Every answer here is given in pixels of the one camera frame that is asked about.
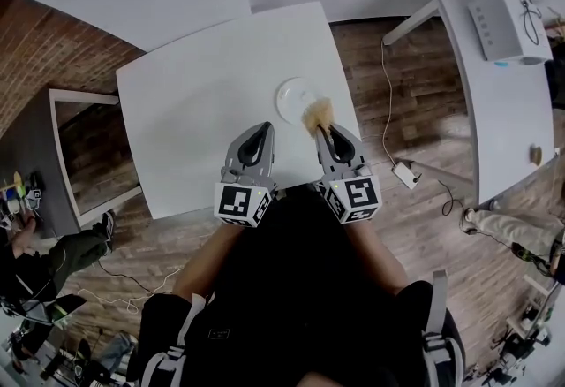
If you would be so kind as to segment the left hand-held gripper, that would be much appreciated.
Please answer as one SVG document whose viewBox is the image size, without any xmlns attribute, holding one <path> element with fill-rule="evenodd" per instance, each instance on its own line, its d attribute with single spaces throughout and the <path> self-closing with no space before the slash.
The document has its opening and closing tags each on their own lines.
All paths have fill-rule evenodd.
<svg viewBox="0 0 565 387">
<path fill-rule="evenodd" d="M 274 200 L 271 178 L 275 128 L 266 121 L 234 139 L 215 184 L 214 215 L 226 224 L 256 228 Z"/>
</svg>

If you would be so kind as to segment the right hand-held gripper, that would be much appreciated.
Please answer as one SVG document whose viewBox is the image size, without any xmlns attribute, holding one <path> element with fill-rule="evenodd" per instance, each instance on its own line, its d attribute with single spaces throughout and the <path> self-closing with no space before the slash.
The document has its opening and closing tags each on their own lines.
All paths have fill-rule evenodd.
<svg viewBox="0 0 565 387">
<path fill-rule="evenodd" d="M 314 139 L 324 175 L 315 188 L 341 224 L 369 220 L 382 205 L 378 177 L 365 161 L 357 137 L 338 124 L 330 126 L 329 134 L 316 128 Z"/>
</svg>

